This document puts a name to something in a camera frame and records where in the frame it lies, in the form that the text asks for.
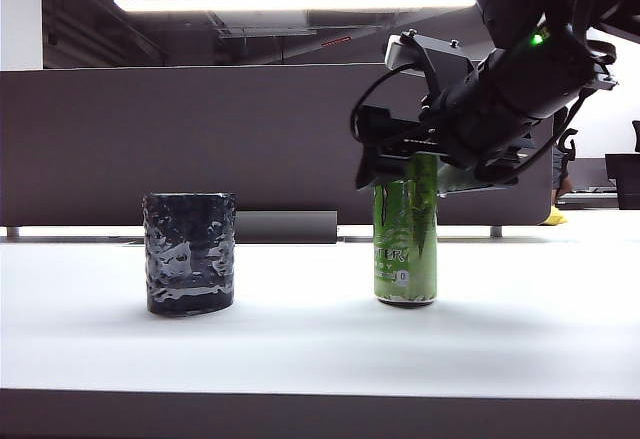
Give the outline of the right gripper black block finger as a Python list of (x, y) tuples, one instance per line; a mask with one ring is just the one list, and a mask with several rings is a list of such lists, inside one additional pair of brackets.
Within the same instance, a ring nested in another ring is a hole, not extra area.
[(386, 108), (364, 105), (357, 109), (357, 141), (362, 144), (379, 145), (390, 140), (391, 144), (402, 141), (425, 145), (423, 138), (409, 135), (418, 126), (418, 122), (393, 118)]

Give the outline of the right gripper black wedge finger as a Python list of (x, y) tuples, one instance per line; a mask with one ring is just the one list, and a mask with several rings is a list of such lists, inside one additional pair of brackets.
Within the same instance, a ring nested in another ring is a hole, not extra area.
[(383, 154), (374, 146), (364, 146), (355, 177), (356, 188), (366, 189), (405, 178), (409, 160), (409, 157)]

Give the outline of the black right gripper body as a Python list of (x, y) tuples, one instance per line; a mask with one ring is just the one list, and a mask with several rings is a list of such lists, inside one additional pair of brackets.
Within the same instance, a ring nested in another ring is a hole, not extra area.
[(505, 188), (519, 183), (532, 157), (535, 118), (509, 103), (499, 91), (476, 84), (430, 91), (421, 101), (419, 125), (404, 138), (412, 146), (403, 162), (403, 180), (435, 166), (441, 193)]

